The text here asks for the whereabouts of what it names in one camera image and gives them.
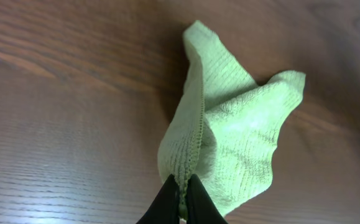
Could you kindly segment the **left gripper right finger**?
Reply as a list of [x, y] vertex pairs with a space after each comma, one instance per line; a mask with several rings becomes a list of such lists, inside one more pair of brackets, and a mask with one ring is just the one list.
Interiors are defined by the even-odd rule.
[[188, 224], [228, 224], [196, 174], [188, 181], [186, 201]]

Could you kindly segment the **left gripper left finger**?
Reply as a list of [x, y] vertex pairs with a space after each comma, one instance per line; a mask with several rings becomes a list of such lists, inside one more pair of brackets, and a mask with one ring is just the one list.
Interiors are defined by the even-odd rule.
[[136, 224], [179, 224], [179, 187], [169, 175], [154, 201]]

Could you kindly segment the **light green microfiber cloth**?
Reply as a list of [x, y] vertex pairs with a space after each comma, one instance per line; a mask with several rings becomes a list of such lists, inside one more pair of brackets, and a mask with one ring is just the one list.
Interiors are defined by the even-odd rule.
[[258, 85], [200, 21], [183, 44], [190, 66], [159, 146], [159, 174], [174, 176], [181, 195], [197, 175], [225, 216], [270, 187], [280, 129], [302, 102], [305, 74], [286, 70]]

